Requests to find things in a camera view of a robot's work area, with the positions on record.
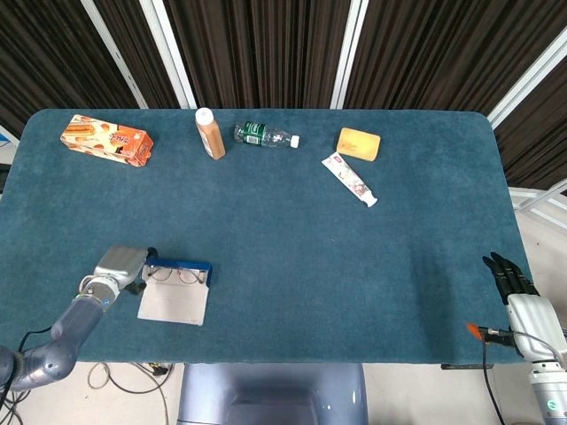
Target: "snack box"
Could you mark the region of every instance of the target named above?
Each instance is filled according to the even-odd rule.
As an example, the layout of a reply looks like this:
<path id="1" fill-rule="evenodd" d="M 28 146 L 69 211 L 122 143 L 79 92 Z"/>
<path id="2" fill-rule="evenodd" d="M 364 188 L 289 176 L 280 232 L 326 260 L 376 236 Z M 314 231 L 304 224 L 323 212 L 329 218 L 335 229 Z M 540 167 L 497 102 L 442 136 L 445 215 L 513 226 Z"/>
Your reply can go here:
<path id="1" fill-rule="evenodd" d="M 143 130 L 120 126 L 83 115 L 74 115 L 61 135 L 61 142 L 72 151 L 145 166 L 153 141 Z"/>

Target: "yellow sponge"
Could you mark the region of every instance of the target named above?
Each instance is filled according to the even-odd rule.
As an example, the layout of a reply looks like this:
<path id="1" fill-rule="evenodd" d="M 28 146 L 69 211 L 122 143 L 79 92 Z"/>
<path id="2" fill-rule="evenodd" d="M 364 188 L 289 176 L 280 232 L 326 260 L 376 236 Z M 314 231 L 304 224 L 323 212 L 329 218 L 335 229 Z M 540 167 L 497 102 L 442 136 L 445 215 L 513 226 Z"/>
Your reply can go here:
<path id="1" fill-rule="evenodd" d="M 344 127 L 338 137 L 337 152 L 373 161 L 380 147 L 380 136 Z"/>

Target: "bottle cap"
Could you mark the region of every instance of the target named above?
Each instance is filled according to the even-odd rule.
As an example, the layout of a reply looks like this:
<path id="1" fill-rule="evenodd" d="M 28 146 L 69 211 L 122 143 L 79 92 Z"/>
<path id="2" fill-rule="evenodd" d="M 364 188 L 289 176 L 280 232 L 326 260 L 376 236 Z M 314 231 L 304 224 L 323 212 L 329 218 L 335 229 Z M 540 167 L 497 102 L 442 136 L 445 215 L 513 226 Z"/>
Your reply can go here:
<path id="1" fill-rule="evenodd" d="M 368 192 L 365 192 L 364 195 L 361 196 L 361 201 L 364 202 L 369 207 L 371 207 L 378 200 L 374 197 L 374 195 L 372 195 L 371 191 L 368 191 Z"/>
<path id="2" fill-rule="evenodd" d="M 199 108 L 195 112 L 195 121 L 200 126 L 208 126 L 214 121 L 213 111 L 209 108 Z"/>

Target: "eyeglasses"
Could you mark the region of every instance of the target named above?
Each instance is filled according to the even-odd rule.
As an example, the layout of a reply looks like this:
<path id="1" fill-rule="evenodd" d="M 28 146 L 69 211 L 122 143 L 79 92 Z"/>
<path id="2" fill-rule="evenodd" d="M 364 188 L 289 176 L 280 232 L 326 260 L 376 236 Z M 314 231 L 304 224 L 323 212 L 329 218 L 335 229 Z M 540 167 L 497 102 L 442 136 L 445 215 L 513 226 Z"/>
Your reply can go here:
<path id="1" fill-rule="evenodd" d="M 157 282 L 165 282 L 174 272 L 183 283 L 205 283 L 206 272 L 202 270 L 192 270 L 190 268 L 170 268 L 150 266 L 147 276 L 152 277 Z"/>

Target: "curtain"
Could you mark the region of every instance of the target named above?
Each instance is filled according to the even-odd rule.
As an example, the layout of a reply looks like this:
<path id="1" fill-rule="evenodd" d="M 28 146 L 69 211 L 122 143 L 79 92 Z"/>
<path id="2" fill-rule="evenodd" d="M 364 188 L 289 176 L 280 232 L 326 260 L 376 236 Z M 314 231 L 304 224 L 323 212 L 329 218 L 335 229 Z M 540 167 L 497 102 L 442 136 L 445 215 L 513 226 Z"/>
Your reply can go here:
<path id="1" fill-rule="evenodd" d="M 564 1 L 370 0 L 345 107 L 488 114 L 565 26 Z"/>
<path id="2" fill-rule="evenodd" d="M 3 0 L 0 124 L 19 137 L 44 108 L 137 108 L 128 85 L 75 0 Z"/>
<path id="3" fill-rule="evenodd" d="M 198 103 L 328 108 L 350 0 L 168 0 Z"/>
<path id="4" fill-rule="evenodd" d="M 150 108 L 179 108 L 138 0 L 95 0 L 118 50 Z"/>
<path id="5" fill-rule="evenodd" d="M 567 58 L 495 133 L 510 186 L 549 189 L 567 178 Z"/>

